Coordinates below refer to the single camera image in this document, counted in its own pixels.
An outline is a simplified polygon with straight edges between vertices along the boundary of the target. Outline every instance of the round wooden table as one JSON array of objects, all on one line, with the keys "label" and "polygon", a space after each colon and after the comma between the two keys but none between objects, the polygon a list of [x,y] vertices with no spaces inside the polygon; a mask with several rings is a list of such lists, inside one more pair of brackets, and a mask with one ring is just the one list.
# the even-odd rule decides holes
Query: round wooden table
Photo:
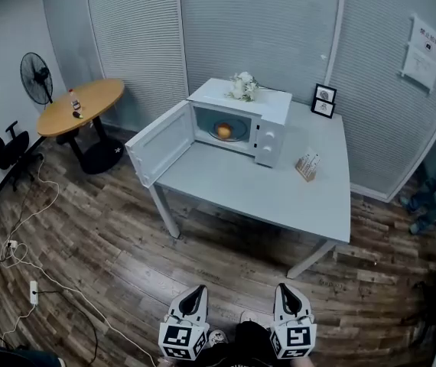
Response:
[{"label": "round wooden table", "polygon": [[120,79],[96,80],[79,86],[73,91],[79,100],[83,116],[73,116],[70,94],[67,93],[48,105],[37,121],[37,132],[44,137],[59,136],[92,121],[100,141],[83,153],[75,135],[68,135],[67,141],[77,156],[84,172],[98,174],[114,166],[123,155],[124,146],[104,131],[99,116],[113,106],[122,97],[125,85]]}]

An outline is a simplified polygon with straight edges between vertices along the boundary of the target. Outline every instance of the small bottle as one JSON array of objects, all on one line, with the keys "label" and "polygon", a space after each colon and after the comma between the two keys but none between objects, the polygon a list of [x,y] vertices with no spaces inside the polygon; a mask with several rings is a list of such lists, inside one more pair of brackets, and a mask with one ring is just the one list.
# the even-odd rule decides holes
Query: small bottle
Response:
[{"label": "small bottle", "polygon": [[77,95],[75,94],[75,91],[69,89],[68,92],[70,94],[70,102],[72,103],[73,110],[79,110],[80,103],[79,100],[77,99]]}]

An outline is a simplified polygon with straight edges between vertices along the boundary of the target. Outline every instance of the microwave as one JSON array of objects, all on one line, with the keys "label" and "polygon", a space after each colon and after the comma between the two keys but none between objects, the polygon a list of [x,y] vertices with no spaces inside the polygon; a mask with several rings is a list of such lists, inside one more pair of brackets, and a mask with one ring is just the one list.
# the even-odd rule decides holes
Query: microwave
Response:
[{"label": "microwave", "polygon": [[281,153],[292,95],[257,89],[255,100],[228,96],[232,83],[209,79],[126,143],[140,181],[150,187],[199,141],[274,167]]}]

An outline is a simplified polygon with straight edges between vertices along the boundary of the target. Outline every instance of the white table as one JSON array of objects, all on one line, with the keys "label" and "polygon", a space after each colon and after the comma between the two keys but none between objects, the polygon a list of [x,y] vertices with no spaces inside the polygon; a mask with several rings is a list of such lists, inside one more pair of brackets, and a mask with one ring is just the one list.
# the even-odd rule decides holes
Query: white table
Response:
[{"label": "white table", "polygon": [[[312,147],[321,161],[311,182],[294,165]],[[180,235],[162,188],[182,193],[245,216],[323,240],[311,255],[288,271],[288,278],[350,240],[350,179],[346,139],[340,115],[327,119],[309,106],[292,102],[281,157],[275,168],[253,158],[194,142],[149,187],[170,234]]]}]

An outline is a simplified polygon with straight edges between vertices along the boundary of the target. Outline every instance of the sneaker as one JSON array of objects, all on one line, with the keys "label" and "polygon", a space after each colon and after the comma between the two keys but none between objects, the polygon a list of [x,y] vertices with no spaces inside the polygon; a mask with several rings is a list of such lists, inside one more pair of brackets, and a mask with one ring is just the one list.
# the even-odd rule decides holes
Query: sneaker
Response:
[{"label": "sneaker", "polygon": [[210,341],[211,346],[215,346],[218,343],[228,343],[226,334],[222,330],[214,330],[213,332],[211,332],[208,341]]},{"label": "sneaker", "polygon": [[415,223],[410,225],[410,233],[412,235],[420,235],[429,226],[424,220],[417,220]]},{"label": "sneaker", "polygon": [[252,311],[244,311],[240,316],[240,323],[252,321],[257,323],[257,316]]},{"label": "sneaker", "polygon": [[407,210],[408,213],[413,213],[416,211],[416,209],[414,209],[413,206],[411,205],[410,203],[411,200],[408,197],[400,196],[399,202]]}]

